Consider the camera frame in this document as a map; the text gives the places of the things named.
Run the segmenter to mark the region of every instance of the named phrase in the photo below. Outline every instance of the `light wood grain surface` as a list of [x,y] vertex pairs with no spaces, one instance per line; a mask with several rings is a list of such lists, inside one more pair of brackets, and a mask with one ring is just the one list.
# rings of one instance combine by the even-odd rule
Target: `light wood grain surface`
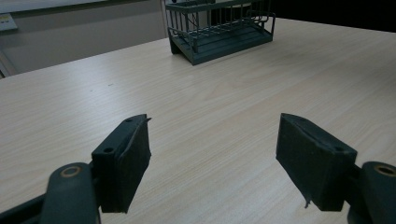
[[44,193],[147,113],[152,158],[127,215],[103,223],[347,223],[275,159],[280,113],[396,165],[396,34],[277,20],[274,42],[191,66],[167,39],[0,80],[0,212]]

